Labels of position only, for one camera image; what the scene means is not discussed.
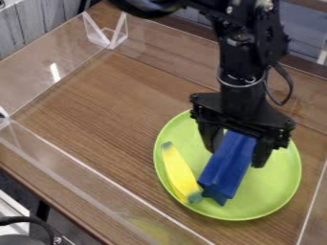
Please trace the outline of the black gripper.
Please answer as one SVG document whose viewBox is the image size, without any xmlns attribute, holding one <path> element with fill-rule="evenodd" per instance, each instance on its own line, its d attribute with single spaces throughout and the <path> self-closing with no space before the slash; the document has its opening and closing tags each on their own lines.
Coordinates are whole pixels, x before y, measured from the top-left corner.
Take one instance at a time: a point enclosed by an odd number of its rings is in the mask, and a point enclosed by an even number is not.
<svg viewBox="0 0 327 245">
<path fill-rule="evenodd" d="M 263 168 L 273 150 L 287 148 L 295 121 L 286 116 L 269 102 L 271 99 L 283 106 L 294 92 L 294 81 L 282 73 L 289 85 L 289 93 L 283 100 L 273 95 L 269 89 L 265 71 L 258 77 L 238 78 L 222 72 L 218 81 L 222 90 L 210 93 L 194 93 L 191 116 L 206 149 L 214 153 L 223 141 L 223 130 L 231 130 L 257 139 L 253 151 L 253 167 Z"/>
</svg>

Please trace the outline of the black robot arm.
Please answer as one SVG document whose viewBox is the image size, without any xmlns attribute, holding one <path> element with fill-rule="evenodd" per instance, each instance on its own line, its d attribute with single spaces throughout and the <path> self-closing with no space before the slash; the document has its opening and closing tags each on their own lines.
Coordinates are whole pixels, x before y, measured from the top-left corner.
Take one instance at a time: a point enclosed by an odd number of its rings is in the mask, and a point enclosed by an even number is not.
<svg viewBox="0 0 327 245">
<path fill-rule="evenodd" d="M 191 7 L 211 22 L 221 48 L 218 82 L 221 91 L 191 95 L 191 115 L 209 151 L 223 145 L 223 131 L 257 139 L 254 167 L 263 167 L 273 151 L 289 146 L 295 121 L 278 108 L 269 88 L 275 70 L 287 85 L 294 81 L 281 65 L 290 38 L 283 29 L 281 0 L 107 0 L 129 14 L 155 19 Z"/>
</svg>

